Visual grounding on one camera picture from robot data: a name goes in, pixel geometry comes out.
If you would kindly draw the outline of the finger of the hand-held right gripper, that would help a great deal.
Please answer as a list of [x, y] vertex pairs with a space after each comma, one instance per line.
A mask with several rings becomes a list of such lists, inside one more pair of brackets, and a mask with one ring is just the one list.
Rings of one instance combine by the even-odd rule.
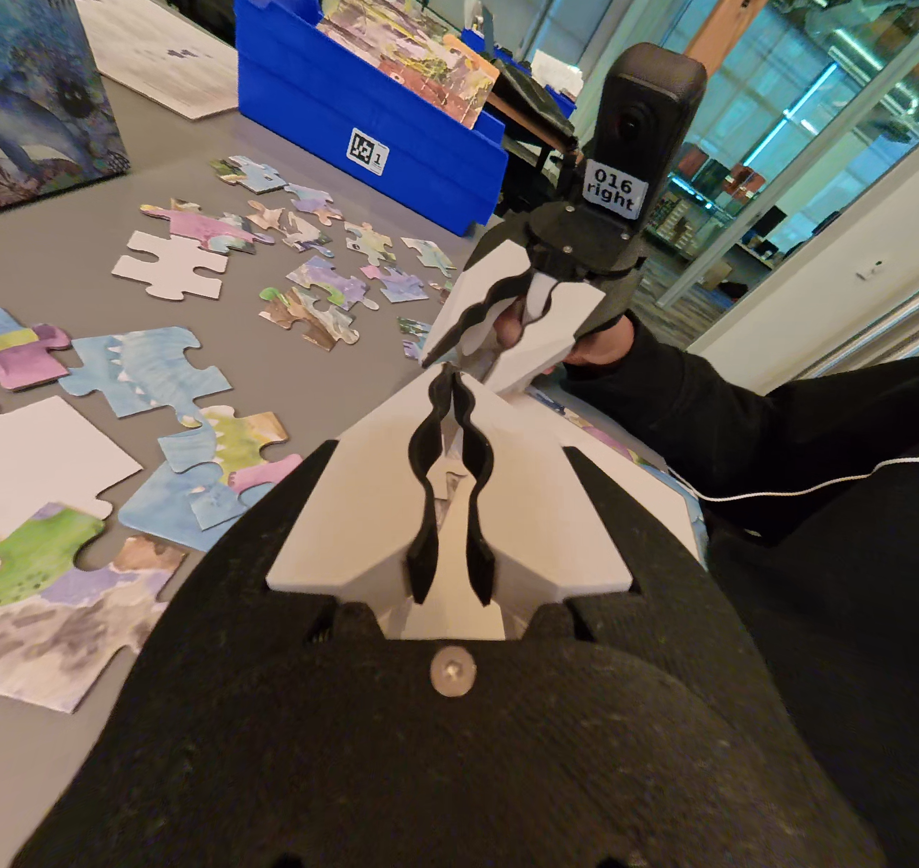
[[500, 349], [483, 378], [485, 388], [497, 395], [526, 388], [571, 352], [582, 327], [604, 299], [605, 292], [589, 283], [562, 282], [551, 289], [539, 318], [525, 320], [525, 299], [521, 307], [505, 307], [503, 312], [511, 309], [520, 331], [513, 343], [506, 333], [496, 333]]
[[512, 241], [466, 265], [427, 335], [421, 367], [429, 368], [450, 352], [472, 356], [488, 339], [499, 314], [527, 291], [532, 274], [527, 250]]

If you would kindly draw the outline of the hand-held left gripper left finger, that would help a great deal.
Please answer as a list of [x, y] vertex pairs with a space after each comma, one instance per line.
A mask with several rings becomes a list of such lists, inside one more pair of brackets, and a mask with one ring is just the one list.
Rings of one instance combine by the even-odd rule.
[[337, 439], [268, 586], [362, 602], [382, 632], [403, 632], [433, 585], [439, 523], [456, 491], [442, 430], [455, 380], [425, 372]]

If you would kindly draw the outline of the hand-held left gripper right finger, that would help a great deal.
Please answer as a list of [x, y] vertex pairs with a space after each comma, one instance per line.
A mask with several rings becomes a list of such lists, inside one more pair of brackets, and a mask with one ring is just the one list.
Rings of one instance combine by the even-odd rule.
[[454, 373], [462, 460], [474, 479], [467, 569], [505, 632], [525, 632], [537, 609], [628, 591], [633, 578], [565, 448], [465, 372]]

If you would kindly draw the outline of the puzzle tray with painted border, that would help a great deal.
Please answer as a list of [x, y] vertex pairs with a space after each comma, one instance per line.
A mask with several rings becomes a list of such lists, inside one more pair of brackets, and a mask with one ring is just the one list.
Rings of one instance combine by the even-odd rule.
[[[563, 447], [577, 448], [703, 564], [706, 529], [701, 508], [664, 470], [657, 453], [557, 383], [532, 386], [506, 400]], [[446, 526], [446, 534], [440, 541], [437, 574], [426, 601], [412, 605], [403, 632], [385, 634], [397, 639], [517, 639], [523, 633], [505, 632], [497, 605], [481, 605], [468, 581], [466, 538], [473, 480], [466, 467], [460, 467], [462, 434], [453, 416], [445, 423], [444, 444], [446, 455], [456, 461], [456, 491], [439, 523]], [[624, 537], [611, 538], [625, 562]]]

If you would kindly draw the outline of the pile of jigsaw pieces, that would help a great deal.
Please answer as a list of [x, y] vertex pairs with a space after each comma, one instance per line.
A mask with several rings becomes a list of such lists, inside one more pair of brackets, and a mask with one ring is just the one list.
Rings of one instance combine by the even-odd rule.
[[[269, 384], [264, 402], [289, 402], [304, 423], [307, 414], [331, 408], [344, 395], [342, 383], [309, 375], [302, 358], [304, 347], [293, 351], [291, 329], [301, 338], [330, 353], [336, 345], [351, 348], [370, 341], [370, 331], [359, 332], [356, 305], [377, 310], [386, 297], [390, 304], [422, 302], [434, 291], [448, 293], [449, 284], [428, 285], [395, 264], [370, 261], [360, 275], [345, 276], [332, 260], [328, 238], [317, 227], [284, 208], [270, 210], [255, 201], [252, 222], [235, 214], [211, 218], [195, 207], [162, 208], [144, 204], [141, 211], [170, 224], [167, 237], [135, 231], [111, 269], [112, 278], [131, 282], [132, 289], [157, 302], [186, 306], [199, 298], [229, 308], [222, 294], [223, 274], [232, 252], [254, 257], [257, 245], [273, 245], [270, 235], [255, 227], [286, 232], [284, 243], [298, 253], [311, 252], [302, 265], [285, 272], [286, 288], [267, 286], [247, 299], [254, 319], [283, 329], [278, 337], [254, 335], [243, 324], [239, 341], [222, 340], [233, 354], [235, 376], [244, 368], [259, 368]], [[22, 326], [59, 323], [34, 323]], [[55, 383], [72, 398], [102, 395], [117, 418], [169, 409], [178, 428], [158, 439], [159, 461], [144, 483], [121, 506], [122, 525], [152, 537], [206, 552], [257, 501], [302, 461], [289, 452], [266, 458], [265, 448], [286, 443], [290, 433], [276, 411], [240, 412], [230, 404], [201, 405], [202, 398], [235, 395], [236, 387], [218, 366], [190, 363], [191, 350], [201, 348], [196, 333], [185, 325], [141, 329], [109, 329], [105, 334], [71, 338], [68, 349], [52, 355], [70, 371]], [[111, 506], [98, 494], [142, 470], [75, 406], [59, 395], [30, 408], [30, 414], [2, 416], [2, 535], [6, 536], [32, 512], [50, 503], [67, 505], [104, 521]]]

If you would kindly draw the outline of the person's right forearm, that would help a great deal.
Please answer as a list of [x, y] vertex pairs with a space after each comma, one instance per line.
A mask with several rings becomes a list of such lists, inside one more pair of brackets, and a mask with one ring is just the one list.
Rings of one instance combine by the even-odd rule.
[[818, 513], [917, 532], [917, 358], [786, 383], [759, 395], [658, 341], [632, 314], [628, 355], [564, 386], [645, 443], [706, 507], [767, 544]]

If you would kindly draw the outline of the person's right hand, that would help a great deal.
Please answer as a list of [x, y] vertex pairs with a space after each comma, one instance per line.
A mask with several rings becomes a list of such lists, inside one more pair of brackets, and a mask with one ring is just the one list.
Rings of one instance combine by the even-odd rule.
[[628, 315], [581, 338], [564, 358], [567, 369], [605, 371], [622, 361], [635, 340], [635, 324]]

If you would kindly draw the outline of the dark storage shelf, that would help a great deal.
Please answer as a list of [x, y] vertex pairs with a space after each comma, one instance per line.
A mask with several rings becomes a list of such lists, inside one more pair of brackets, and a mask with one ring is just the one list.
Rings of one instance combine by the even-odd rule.
[[765, 178], [754, 169], [723, 165], [685, 143], [644, 230], [648, 241], [685, 262], [699, 257], [760, 198]]

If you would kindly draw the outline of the blue plastic bin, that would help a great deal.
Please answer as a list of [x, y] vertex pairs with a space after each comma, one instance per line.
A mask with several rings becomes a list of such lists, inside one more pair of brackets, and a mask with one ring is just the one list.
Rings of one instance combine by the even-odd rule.
[[464, 236], [487, 225], [508, 163], [504, 124], [473, 128], [318, 30], [317, 0], [235, 0], [243, 116]]
[[[474, 29], [463, 29], [460, 34], [460, 39], [465, 43], [467, 47], [470, 47], [474, 52], [483, 57], [494, 58], [495, 60], [500, 60], [504, 62], [511, 68], [514, 68], [521, 73], [527, 74], [534, 81], [536, 78], [531, 73], [530, 64], [527, 62], [520, 63], [511, 57], [511, 54], [499, 47], [498, 45], [493, 46], [491, 52], [486, 52], [485, 50], [485, 38], [483, 35], [480, 35]], [[554, 89], [552, 86], [543, 86], [540, 84], [542, 89], [545, 89], [546, 93], [555, 101], [557, 106], [560, 109], [561, 114], [565, 119], [569, 119], [574, 113], [576, 108], [576, 100], [573, 99], [570, 94], [566, 92], [560, 92]]]

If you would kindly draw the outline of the printed paper sheet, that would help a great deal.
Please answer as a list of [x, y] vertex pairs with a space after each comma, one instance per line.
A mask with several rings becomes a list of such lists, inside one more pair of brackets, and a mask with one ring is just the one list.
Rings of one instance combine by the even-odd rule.
[[75, 0], [98, 71], [197, 121], [238, 108], [235, 48], [153, 0]]

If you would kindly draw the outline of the illustrated puzzle box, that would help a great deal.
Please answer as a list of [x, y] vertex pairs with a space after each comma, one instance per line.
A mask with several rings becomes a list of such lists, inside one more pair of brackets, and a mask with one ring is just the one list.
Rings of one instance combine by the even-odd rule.
[[75, 0], [1, 0], [1, 208], [131, 164]]

